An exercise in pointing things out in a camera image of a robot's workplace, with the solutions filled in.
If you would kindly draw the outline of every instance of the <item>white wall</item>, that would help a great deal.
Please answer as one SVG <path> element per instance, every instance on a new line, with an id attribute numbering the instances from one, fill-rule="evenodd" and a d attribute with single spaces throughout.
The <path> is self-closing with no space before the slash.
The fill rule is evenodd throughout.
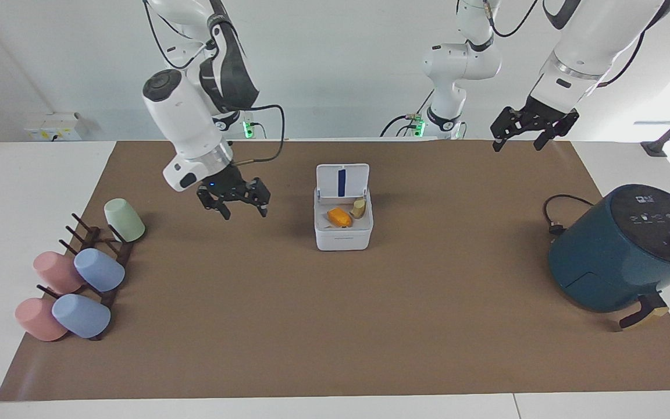
<path id="1" fill-rule="evenodd" d="M 419 67 L 425 50 L 463 40 L 454 0 L 225 4 L 262 91 L 258 104 L 284 105 L 292 137 L 377 135 L 391 117 L 414 112 L 430 91 Z M 514 27 L 529 4 L 504 2 L 499 29 Z M 162 39 L 173 39 L 157 27 Z M 501 74 L 465 83 L 468 137 L 489 138 L 500 109 L 523 104 L 558 37 L 538 7 L 517 35 L 497 39 Z M 0 140 L 24 140 L 26 113 L 48 108 L 79 112 L 98 140 L 160 138 L 141 87 L 163 68 L 141 0 L 0 0 Z M 601 140 L 614 125 L 629 125 L 636 117 L 628 109 L 668 80 L 670 15 L 648 32 L 627 76 L 579 107 L 582 119 L 571 137 Z M 259 117 L 271 136 L 276 115 Z"/>

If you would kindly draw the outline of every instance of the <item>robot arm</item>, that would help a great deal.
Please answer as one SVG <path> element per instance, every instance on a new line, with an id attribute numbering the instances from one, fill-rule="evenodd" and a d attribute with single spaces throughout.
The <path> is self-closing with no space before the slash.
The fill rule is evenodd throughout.
<path id="1" fill-rule="evenodd" d="M 519 111 L 506 106 L 491 126 L 495 151 L 512 136 L 542 130 L 541 150 L 564 136 L 578 119 L 575 105 L 590 95 L 614 60 L 643 31 L 670 10 L 670 0 L 566 0 L 547 16 L 562 37 L 540 70 L 539 79 Z"/>
<path id="2" fill-rule="evenodd" d="M 144 85 L 149 114 L 176 151 L 163 172 L 165 180 L 176 191 L 200 182 L 203 206 L 226 219 L 231 217 L 229 201 L 255 205 L 265 217 L 268 189 L 259 178 L 245 182 L 215 124 L 215 117 L 233 122 L 259 93 L 226 9 L 220 0 L 144 2 L 163 19 L 180 24 L 181 34 L 191 40 L 168 48 L 167 61 L 174 68 L 157 72 Z M 187 64 L 175 66 L 171 59 Z"/>
<path id="3" fill-rule="evenodd" d="M 501 0 L 491 0 L 492 13 Z M 494 45 L 494 34 L 486 18 L 483 0 L 460 0 L 457 7 L 459 32 L 467 38 L 463 44 L 435 45 L 423 59 L 423 71 L 433 82 L 433 102 L 423 112 L 425 135 L 455 138 L 459 118 L 467 99 L 460 80 L 482 80 L 500 71 L 501 55 Z"/>

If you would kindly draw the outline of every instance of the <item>brown table mat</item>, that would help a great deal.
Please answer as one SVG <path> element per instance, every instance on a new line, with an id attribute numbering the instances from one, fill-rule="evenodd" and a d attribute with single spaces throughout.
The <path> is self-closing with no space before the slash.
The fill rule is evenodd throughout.
<path id="1" fill-rule="evenodd" d="M 583 310 L 548 271 L 542 202 L 601 198 L 568 143 L 288 143 L 242 168 L 269 186 L 268 218 L 235 203 L 228 222 L 165 184 L 172 156 L 117 144 L 84 214 L 105 226 L 122 197 L 147 225 L 115 326 L 101 342 L 26 335 L 0 400 L 670 390 L 670 316 L 613 332 L 634 307 Z M 346 162 L 370 164 L 372 242 L 320 252 L 315 167 Z"/>

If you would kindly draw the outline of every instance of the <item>white table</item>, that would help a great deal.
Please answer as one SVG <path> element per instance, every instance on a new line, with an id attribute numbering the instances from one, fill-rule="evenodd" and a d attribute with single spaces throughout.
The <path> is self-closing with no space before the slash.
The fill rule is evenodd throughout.
<path id="1" fill-rule="evenodd" d="M 0 384 L 22 338 L 14 307 L 42 293 L 37 254 L 63 251 L 71 212 L 82 213 L 114 143 L 0 143 Z M 670 191 L 670 164 L 636 144 L 576 143 L 602 194 L 624 183 Z M 663 293 L 670 305 L 670 287 Z M 0 403 L 0 417 L 670 417 L 670 392 L 420 397 L 97 400 Z"/>

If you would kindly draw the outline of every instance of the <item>teal air fryer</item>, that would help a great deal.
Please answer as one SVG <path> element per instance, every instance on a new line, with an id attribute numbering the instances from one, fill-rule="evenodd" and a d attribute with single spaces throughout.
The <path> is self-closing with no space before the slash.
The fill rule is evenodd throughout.
<path id="1" fill-rule="evenodd" d="M 670 194 L 645 185 L 614 189 L 550 247 L 550 270 L 576 302 L 614 312 L 639 301 L 622 329 L 668 311 Z"/>

